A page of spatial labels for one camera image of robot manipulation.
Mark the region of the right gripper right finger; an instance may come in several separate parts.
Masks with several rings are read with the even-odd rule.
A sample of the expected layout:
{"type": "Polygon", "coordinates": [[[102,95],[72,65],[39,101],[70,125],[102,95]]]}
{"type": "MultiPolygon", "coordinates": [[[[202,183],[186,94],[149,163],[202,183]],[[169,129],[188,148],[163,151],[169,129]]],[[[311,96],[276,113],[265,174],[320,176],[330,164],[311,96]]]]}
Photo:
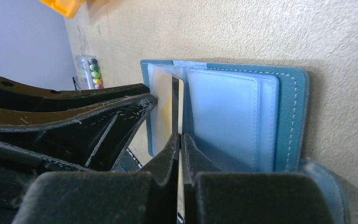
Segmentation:
{"type": "Polygon", "coordinates": [[[185,223],[331,224],[318,185],[301,173],[226,173],[181,135],[185,223]]]}

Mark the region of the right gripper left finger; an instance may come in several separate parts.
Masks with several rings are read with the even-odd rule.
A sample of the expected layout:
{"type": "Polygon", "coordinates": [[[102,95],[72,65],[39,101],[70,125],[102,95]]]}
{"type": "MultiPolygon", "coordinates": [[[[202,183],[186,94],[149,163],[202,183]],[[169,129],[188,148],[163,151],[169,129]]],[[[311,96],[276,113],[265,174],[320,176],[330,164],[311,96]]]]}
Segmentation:
{"type": "Polygon", "coordinates": [[[46,172],[27,190],[15,224],[174,224],[179,133],[136,172],[46,172]]]}

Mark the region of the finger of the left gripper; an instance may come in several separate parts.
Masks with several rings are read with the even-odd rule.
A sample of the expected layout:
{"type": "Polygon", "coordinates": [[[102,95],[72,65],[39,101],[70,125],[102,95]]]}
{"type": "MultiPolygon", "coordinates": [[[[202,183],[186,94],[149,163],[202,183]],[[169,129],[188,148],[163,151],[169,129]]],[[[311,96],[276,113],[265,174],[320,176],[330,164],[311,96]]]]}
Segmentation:
{"type": "Polygon", "coordinates": [[[56,91],[0,77],[0,108],[22,112],[61,112],[149,92],[144,84],[97,90],[56,91]]]}

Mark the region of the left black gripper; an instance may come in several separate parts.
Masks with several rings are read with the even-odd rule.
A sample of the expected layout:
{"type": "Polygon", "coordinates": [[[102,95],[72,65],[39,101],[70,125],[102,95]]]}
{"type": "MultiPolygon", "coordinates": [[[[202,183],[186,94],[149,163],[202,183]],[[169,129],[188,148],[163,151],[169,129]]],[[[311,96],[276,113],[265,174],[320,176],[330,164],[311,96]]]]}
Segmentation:
{"type": "Polygon", "coordinates": [[[60,112],[0,108],[0,224],[90,224],[80,171],[112,171],[157,104],[149,94],[60,112]]]}

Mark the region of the blue card holder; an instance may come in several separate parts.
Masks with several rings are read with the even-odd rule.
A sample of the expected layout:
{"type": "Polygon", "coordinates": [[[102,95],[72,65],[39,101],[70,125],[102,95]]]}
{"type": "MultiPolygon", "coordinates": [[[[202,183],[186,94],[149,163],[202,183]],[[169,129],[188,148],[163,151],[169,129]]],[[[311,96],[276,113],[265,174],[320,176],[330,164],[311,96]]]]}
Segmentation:
{"type": "MultiPolygon", "coordinates": [[[[310,75],[300,67],[142,60],[151,89],[155,68],[179,72],[184,82],[182,132],[224,171],[298,172],[319,186],[333,222],[351,221],[340,182],[323,166],[300,157],[310,75]]],[[[153,154],[151,112],[148,151],[153,154]]]]}

